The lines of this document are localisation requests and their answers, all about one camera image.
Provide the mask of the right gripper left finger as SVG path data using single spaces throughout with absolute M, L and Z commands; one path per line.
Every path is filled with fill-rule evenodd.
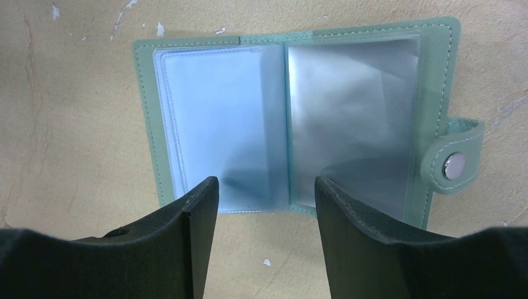
M 103 237 L 63 240 L 1 230 L 2 298 L 202 298 L 219 182 Z

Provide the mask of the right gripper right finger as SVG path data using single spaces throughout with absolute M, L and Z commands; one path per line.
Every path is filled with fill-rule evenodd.
M 328 178 L 314 182 L 333 298 L 526 298 L 527 229 L 460 238 L 400 222 Z

